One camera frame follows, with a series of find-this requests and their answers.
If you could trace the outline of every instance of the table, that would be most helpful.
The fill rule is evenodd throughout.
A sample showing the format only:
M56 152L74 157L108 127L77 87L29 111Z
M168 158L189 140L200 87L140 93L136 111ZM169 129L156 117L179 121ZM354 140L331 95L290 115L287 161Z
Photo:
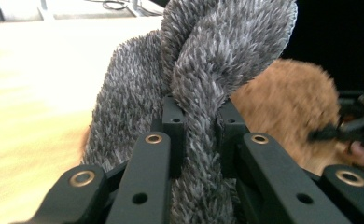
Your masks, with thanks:
M161 17L0 23L0 223L29 219L78 165L116 46Z

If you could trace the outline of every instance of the gray towel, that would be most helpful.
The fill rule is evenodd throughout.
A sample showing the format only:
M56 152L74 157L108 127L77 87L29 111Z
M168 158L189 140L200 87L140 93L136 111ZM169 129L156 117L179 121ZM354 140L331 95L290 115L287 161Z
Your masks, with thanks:
M171 0L161 29L114 52L93 111L82 163L128 160L171 93L186 113L187 157L172 183L172 223L235 223L234 182L214 151L217 110L286 47L294 0Z

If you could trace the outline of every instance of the folded cloth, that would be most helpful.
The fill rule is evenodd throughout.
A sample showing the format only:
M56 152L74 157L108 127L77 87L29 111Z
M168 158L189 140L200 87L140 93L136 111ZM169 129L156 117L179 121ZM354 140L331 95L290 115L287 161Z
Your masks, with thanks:
M286 47L293 0L171 0L161 29L119 46L93 111L82 163L128 160L172 94L186 116L186 162L172 183L172 223L235 223L234 183L222 178L214 125L233 91Z

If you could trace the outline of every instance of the wooden table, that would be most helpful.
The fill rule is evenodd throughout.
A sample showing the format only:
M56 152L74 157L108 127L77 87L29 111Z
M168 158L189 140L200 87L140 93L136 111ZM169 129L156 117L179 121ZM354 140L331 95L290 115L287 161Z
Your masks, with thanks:
M109 59L161 18L0 23L0 223L79 164Z

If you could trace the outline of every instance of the brown fabric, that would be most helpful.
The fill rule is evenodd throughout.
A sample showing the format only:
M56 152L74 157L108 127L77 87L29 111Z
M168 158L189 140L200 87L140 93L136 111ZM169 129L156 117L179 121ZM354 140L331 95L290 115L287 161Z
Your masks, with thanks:
M320 163L334 163L324 160L336 156L335 143L310 144L307 135L337 122L337 98L326 71L312 63L292 60L275 61L231 97L251 132L268 133L298 165L315 173L320 173L321 167L316 168L315 162L309 164L309 159L315 154Z

